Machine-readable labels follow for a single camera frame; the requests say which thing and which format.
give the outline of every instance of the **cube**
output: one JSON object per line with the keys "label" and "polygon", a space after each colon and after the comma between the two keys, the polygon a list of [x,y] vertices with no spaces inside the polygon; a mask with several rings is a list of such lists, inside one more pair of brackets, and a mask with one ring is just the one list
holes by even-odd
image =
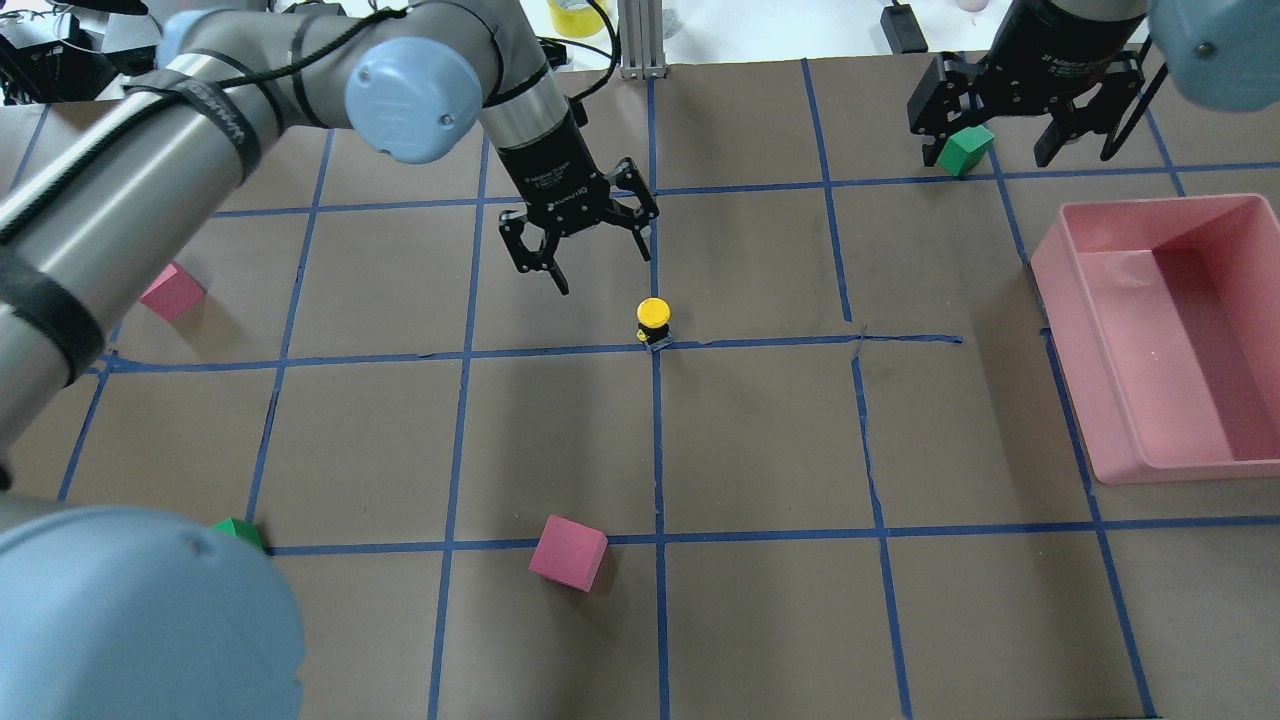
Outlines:
{"label": "cube", "polygon": [[995,141],[996,136],[982,126],[964,128],[947,138],[938,156],[938,164],[952,176],[960,177],[982,161],[982,156]]}
{"label": "cube", "polygon": [[151,287],[142,293],[142,304],[170,323],[205,296],[196,278],[182,265],[169,263]]}
{"label": "cube", "polygon": [[237,520],[236,518],[228,518],[216,525],[209,528],[210,530],[218,530],[219,533],[227,533],[232,537],[237,537],[253,547],[262,550],[262,536],[257,532],[257,528],[251,523],[244,520]]}
{"label": "cube", "polygon": [[600,530],[552,515],[529,569],[549,580],[590,592],[608,543]]}

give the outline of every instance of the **pink plastic bin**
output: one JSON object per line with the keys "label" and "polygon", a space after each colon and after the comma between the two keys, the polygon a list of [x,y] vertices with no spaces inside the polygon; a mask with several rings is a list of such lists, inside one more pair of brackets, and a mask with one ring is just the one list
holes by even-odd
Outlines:
{"label": "pink plastic bin", "polygon": [[1280,475],[1280,223],[1263,197],[1064,205],[1032,268],[1100,480]]}

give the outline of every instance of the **green cube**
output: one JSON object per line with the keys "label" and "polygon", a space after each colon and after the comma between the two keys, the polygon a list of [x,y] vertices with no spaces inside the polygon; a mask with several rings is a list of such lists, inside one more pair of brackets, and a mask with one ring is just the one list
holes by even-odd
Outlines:
{"label": "green cube", "polygon": [[996,136],[982,126],[964,128],[947,138],[942,146],[942,155],[938,164],[955,177],[960,177],[973,169],[980,160]]}
{"label": "green cube", "polygon": [[228,518],[221,523],[209,528],[211,530],[218,530],[220,533],[227,533],[232,537],[237,537],[253,547],[262,550],[262,536],[257,532],[257,528],[246,523],[244,520],[237,520],[236,518]]}

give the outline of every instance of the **yellow cup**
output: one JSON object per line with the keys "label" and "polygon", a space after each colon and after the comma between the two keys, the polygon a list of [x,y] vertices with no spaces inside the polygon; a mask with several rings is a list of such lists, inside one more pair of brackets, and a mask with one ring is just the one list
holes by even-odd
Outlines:
{"label": "yellow cup", "polygon": [[[605,13],[609,5],[596,0]],[[604,20],[585,0],[547,0],[552,12],[552,27],[564,37],[591,37],[604,28]]]}

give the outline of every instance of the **black power adapter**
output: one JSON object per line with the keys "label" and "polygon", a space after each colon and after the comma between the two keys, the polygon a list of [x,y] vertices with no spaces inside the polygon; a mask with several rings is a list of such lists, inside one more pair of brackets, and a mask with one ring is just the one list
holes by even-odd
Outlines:
{"label": "black power adapter", "polygon": [[929,44],[924,41],[924,32],[910,5],[899,5],[895,1],[884,8],[881,13],[881,27],[884,28],[884,37],[895,55],[929,51]]}

